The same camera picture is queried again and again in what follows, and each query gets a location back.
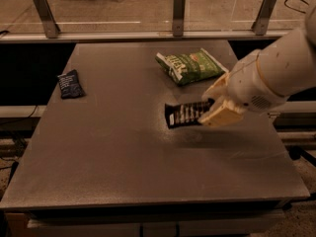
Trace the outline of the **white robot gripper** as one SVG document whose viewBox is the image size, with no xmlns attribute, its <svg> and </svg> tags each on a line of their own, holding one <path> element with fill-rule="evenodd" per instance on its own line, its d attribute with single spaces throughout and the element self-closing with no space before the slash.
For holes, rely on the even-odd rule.
<svg viewBox="0 0 316 237">
<path fill-rule="evenodd" d="M 200 124 L 210 127 L 225 126 L 242 120 L 246 110 L 261 113 L 285 103 L 287 97 L 272 90 L 263 75 L 260 52 L 255 49 L 240 59 L 229 74 L 220 76 L 202 94 L 204 101 L 217 100 L 198 119 Z M 220 97 L 226 94 L 226 89 L 232 100 Z"/>
</svg>

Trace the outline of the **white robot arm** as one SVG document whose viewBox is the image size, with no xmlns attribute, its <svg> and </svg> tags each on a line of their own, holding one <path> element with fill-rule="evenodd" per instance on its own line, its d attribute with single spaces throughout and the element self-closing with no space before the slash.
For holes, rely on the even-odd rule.
<svg viewBox="0 0 316 237">
<path fill-rule="evenodd" d="M 316 2 L 302 29 L 290 31 L 264 49 L 237 61 L 202 95 L 214 104 L 198 122 L 218 127 L 240 121 L 247 112 L 264 113 L 316 85 Z"/>
</svg>

